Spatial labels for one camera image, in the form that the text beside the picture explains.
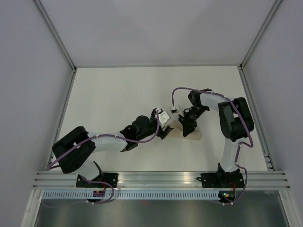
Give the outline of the beige cloth napkin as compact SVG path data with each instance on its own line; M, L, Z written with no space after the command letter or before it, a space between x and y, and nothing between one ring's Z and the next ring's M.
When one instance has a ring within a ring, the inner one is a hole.
M202 137L200 130L195 130L194 132L188 134L186 137L183 136L183 127L179 121L173 120L169 126L173 130L168 134L167 137L178 138L178 139L187 139L187 140L200 140Z

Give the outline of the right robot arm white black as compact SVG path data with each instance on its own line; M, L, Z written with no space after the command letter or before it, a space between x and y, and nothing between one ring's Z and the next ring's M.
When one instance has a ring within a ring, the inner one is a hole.
M241 145L253 147L250 132L254 130L247 101L243 97L230 99L211 89L192 90L188 95L191 107L180 111L178 121L183 136L187 137L197 127L198 118L213 109L219 114L220 129L225 137L223 156L215 173L202 173L197 180L203 188L244 188L245 183L238 164Z

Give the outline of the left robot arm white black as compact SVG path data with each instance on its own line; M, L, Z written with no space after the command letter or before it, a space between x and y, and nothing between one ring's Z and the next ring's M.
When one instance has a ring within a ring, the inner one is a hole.
M152 113L150 117L141 115L123 130L113 134L97 134L78 126L53 144L56 159L48 169L58 164L64 174L76 173L87 179L92 187L103 183L103 171L97 162L89 157L103 151L125 152L139 144L148 143L155 137L162 140L172 131L171 117L165 111Z

